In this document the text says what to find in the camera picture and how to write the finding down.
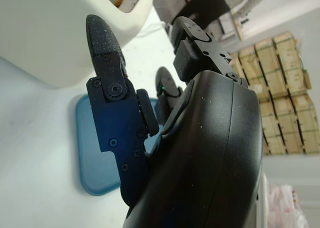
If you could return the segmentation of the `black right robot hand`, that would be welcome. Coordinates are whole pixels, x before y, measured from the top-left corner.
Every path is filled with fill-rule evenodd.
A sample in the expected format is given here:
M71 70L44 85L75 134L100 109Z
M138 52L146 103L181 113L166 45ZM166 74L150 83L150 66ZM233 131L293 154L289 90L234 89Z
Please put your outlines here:
M125 228L241 228L258 195L260 104L230 56L191 19L172 27L174 67L156 74L167 114L159 128L144 89L135 90L118 41L97 15L86 17L96 77L86 87L101 152L112 152L129 210Z

